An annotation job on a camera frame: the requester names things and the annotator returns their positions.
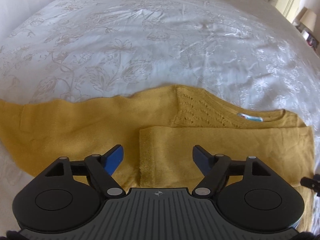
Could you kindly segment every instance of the lamp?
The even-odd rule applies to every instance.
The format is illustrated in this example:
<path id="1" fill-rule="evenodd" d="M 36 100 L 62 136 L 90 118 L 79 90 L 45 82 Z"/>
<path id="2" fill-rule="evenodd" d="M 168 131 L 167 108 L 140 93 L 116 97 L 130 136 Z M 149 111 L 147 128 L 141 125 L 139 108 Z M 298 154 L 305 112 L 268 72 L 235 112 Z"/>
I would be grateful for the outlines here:
<path id="1" fill-rule="evenodd" d="M 307 9 L 305 14 L 302 16 L 300 22 L 311 32 L 313 32 L 316 25 L 316 19 L 317 15 L 310 9 Z M 302 31 L 301 34 L 305 38 L 305 40 L 307 40 L 307 38 L 309 37 L 309 33 L 305 29 Z"/>

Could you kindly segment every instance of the yellow sweater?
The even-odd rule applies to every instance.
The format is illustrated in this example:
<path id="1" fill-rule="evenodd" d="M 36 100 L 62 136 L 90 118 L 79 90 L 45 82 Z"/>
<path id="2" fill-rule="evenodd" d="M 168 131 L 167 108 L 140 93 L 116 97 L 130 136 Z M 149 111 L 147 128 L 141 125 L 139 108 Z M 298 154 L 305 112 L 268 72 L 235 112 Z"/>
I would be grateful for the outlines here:
<path id="1" fill-rule="evenodd" d="M 192 190 L 203 177 L 192 161 L 195 144 L 234 160 L 255 155 L 301 193 L 306 207 L 299 229 L 310 229 L 313 194 L 299 181 L 313 173 L 312 129 L 289 111 L 248 111 L 206 90 L 180 85 L 76 104 L 0 101 L 0 138 L 17 165 L 33 176 L 60 156 L 83 160 L 122 144 L 124 161 L 113 177 L 125 190 Z"/>

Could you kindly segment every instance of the bed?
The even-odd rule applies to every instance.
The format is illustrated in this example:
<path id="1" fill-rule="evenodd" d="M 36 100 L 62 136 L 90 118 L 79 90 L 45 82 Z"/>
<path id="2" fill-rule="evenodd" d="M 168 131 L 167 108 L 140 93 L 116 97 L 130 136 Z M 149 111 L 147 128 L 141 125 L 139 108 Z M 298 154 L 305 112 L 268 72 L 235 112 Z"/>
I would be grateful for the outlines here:
<path id="1" fill-rule="evenodd" d="M 277 1 L 56 0 L 0 45 L 0 98 L 79 102 L 201 87 L 243 108 L 299 114 L 314 127 L 319 172 L 320 59 L 288 22 L 298 0 L 282 11 Z M 18 229 L 11 202 L 31 179 L 0 144 L 0 235 Z M 316 199 L 318 234 L 319 207 Z"/>

